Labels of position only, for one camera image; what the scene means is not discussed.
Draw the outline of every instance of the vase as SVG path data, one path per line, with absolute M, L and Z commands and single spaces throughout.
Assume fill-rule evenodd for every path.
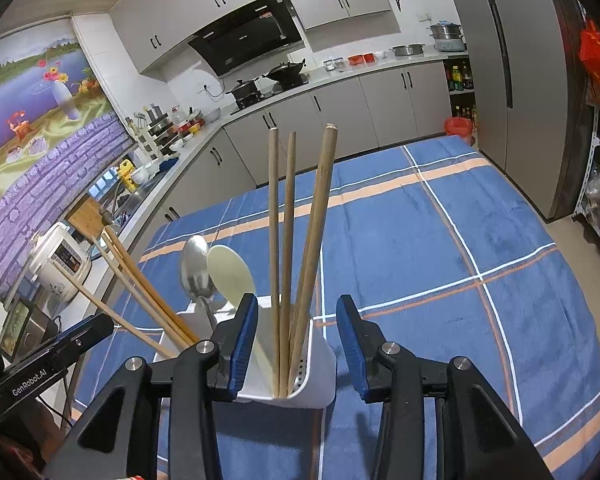
M 61 81 L 51 82 L 51 93 L 58 103 L 58 107 L 72 120 L 76 120 L 80 117 L 78 109 L 74 104 L 74 97 L 71 95 L 70 90 Z

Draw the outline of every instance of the white utensil holder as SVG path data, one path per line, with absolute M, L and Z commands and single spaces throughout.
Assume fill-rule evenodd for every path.
M 336 393 L 336 356 L 313 322 L 309 323 L 307 335 L 302 346 L 302 357 L 296 376 L 294 390 L 288 397 L 274 397 L 272 388 L 273 374 L 270 363 L 273 362 L 273 341 L 271 325 L 271 298 L 258 298 L 258 327 L 253 350 L 247 367 L 244 386 L 238 393 L 237 402 L 263 402 L 283 408 L 324 408 L 331 404 Z M 234 316 L 235 309 L 225 304 L 215 312 L 218 322 Z M 185 323 L 201 338 L 209 338 L 211 325 L 201 305 L 191 303 L 184 312 L 178 312 Z M 160 344 L 177 351 L 171 340 L 163 333 Z M 155 354 L 154 362 L 162 360 Z

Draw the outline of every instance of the beige floor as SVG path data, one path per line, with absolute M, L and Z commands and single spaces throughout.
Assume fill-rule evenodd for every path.
M 584 228 L 571 218 L 546 225 L 546 230 L 564 255 L 596 320 L 600 339 L 600 254 L 595 243 L 587 242 Z

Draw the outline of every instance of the black handle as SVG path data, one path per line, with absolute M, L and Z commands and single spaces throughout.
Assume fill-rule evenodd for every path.
M 500 57 L 502 58 L 502 70 L 504 72 L 504 90 L 507 99 L 507 108 L 513 108 L 511 66 L 509 65 L 509 51 L 507 50 L 507 40 L 504 37 L 504 29 L 502 28 L 502 21 L 500 20 L 500 13 L 498 12 L 496 0 L 487 1 L 489 3 L 489 8 L 491 9 L 493 23 L 496 27 L 496 34 L 498 35 L 498 44 L 500 45 Z

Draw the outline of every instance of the white rice cooker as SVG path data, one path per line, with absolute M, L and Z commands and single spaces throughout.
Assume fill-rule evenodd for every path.
M 82 284 L 91 270 L 89 255 L 80 248 L 69 234 L 69 226 L 58 222 L 51 226 L 45 235 L 38 237 L 31 251 L 29 270 L 34 279 L 46 290 L 55 294 L 60 301 L 68 303 L 78 290 L 51 261 L 57 262 L 75 281 Z

